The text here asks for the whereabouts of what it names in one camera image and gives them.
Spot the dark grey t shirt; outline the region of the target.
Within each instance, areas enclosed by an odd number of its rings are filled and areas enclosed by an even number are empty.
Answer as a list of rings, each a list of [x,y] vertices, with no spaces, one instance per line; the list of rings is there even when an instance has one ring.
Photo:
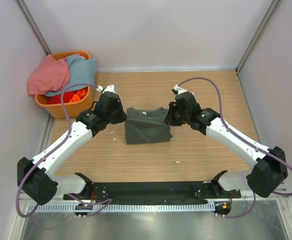
[[[162,107],[155,110],[127,108],[127,119],[124,123],[126,144],[169,142],[173,135],[170,126],[164,122],[168,111],[168,109]]]

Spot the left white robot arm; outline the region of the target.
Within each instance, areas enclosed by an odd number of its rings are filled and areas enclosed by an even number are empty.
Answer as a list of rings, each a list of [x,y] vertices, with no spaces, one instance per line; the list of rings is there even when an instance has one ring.
[[[93,192],[93,183],[88,177],[79,172],[70,176],[56,176],[55,173],[80,146],[103,131],[108,124],[123,123],[126,119],[115,86],[107,86],[94,110],[81,112],[70,129],[46,150],[32,159],[23,157],[17,163],[18,192],[26,193],[40,206],[66,194],[87,200]]]

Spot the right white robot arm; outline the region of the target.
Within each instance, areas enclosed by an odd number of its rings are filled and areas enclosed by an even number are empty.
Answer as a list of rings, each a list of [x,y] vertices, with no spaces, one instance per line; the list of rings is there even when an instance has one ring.
[[[223,198],[232,190],[252,190],[260,197],[267,198],[287,178],[287,167],[271,156],[286,160],[284,151],[273,149],[255,142],[231,125],[222,121],[219,113],[211,108],[201,108],[194,95],[185,89],[174,90],[175,100],[169,103],[164,122],[170,126],[187,124],[191,129],[202,133],[228,147],[249,167],[248,171],[222,171],[211,192]]]

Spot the orange plastic tub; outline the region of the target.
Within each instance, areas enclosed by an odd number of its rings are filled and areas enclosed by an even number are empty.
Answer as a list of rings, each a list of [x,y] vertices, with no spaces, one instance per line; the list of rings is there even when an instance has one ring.
[[[53,53],[52,56],[56,59],[64,59],[71,55],[80,55],[81,57],[84,57],[86,60],[89,60],[91,58],[90,54],[86,51],[68,51],[68,52],[58,52]],[[82,112],[85,108],[88,108],[93,103],[93,90],[89,86],[85,87],[86,89],[86,95],[83,96],[83,98],[76,102],[66,102],[64,104],[64,107],[66,108],[66,111],[68,113],[68,116],[70,118],[77,117],[80,112]],[[66,116],[64,114],[62,104],[48,104],[49,98],[45,95],[35,95],[34,97],[35,102],[38,106],[44,108],[52,117],[56,119],[64,119]]]

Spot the red orange t shirt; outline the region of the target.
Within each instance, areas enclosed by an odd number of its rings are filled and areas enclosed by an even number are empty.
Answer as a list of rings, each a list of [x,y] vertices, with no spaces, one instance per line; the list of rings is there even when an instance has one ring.
[[[75,91],[68,91],[63,95],[63,102],[64,103],[75,103],[82,100],[88,93],[88,87],[75,90]],[[47,104],[60,104],[61,103],[61,94],[48,97]]]

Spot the light blue t shirt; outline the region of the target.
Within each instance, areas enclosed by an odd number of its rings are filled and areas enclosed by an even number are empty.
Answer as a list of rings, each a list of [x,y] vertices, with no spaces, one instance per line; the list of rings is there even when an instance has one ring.
[[[95,58],[86,59],[79,54],[73,54],[65,58],[69,69],[69,82],[60,91],[47,92],[44,95],[47,97],[54,97],[63,92],[77,91],[81,88],[87,87],[88,84],[95,85]]]

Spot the pink t shirt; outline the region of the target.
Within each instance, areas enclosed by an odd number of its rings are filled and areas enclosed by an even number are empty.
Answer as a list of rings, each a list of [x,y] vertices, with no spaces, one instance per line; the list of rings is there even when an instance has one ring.
[[[44,95],[62,90],[70,81],[70,71],[65,58],[47,55],[27,81],[30,96]]]

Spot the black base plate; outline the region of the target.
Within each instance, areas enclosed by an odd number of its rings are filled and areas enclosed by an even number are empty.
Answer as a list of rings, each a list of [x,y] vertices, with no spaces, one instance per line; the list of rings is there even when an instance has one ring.
[[[196,205],[208,199],[239,199],[241,192],[223,190],[216,181],[95,182],[80,200],[112,199],[113,205]]]

